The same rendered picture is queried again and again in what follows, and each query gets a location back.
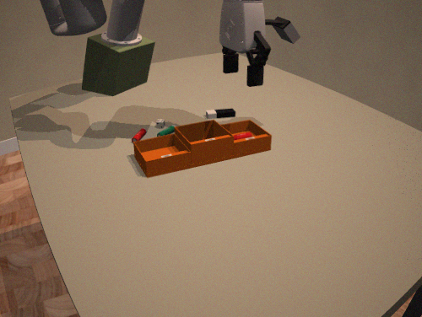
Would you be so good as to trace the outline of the orange three-compartment tray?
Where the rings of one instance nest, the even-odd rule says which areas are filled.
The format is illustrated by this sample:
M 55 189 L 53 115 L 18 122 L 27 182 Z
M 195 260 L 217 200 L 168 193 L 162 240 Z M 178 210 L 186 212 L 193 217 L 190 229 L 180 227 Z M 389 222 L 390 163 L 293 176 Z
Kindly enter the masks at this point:
M 234 141 L 233 135 L 247 132 L 252 137 Z M 175 134 L 136 141 L 135 153 L 149 178 L 266 152 L 271 141 L 272 135 L 251 120 L 224 125 L 211 120 L 175 126 Z

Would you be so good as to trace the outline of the white die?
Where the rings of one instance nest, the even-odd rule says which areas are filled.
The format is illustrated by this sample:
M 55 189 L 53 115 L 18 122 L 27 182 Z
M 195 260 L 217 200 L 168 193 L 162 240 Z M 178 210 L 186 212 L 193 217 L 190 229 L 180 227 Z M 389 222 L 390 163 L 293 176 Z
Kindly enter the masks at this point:
M 165 120 L 158 119 L 156 121 L 156 128 L 164 128 L 165 127 Z

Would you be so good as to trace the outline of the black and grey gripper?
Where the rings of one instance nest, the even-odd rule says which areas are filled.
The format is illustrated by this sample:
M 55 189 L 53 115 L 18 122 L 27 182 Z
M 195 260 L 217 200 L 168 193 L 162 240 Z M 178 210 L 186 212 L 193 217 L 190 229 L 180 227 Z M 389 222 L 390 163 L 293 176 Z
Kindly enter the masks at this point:
M 229 1 L 224 2 L 224 1 Z M 263 69 L 271 51 L 266 42 L 263 1 L 224 0 L 221 9 L 219 43 L 223 46 L 223 73 L 237 73 L 239 53 L 249 61 L 249 87 L 263 85 Z M 253 44 L 252 44 L 253 42 Z M 252 48 L 251 48 L 252 46 Z M 257 54 L 253 58 L 252 54 Z

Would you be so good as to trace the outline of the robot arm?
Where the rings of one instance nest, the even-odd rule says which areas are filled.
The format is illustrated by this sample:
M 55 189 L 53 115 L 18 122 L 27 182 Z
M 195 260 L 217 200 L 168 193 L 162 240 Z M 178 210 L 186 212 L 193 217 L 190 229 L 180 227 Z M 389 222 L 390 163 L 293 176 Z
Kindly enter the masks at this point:
M 97 30 L 107 20 L 102 0 L 40 0 L 50 30 L 57 36 L 83 35 Z M 101 40 L 112 46 L 135 46 L 145 0 L 112 0 L 107 31 Z M 68 23 L 68 24 L 67 24 Z M 300 35 L 287 19 L 265 19 L 281 39 L 294 44 Z M 108 33 L 107 33 L 108 32 Z

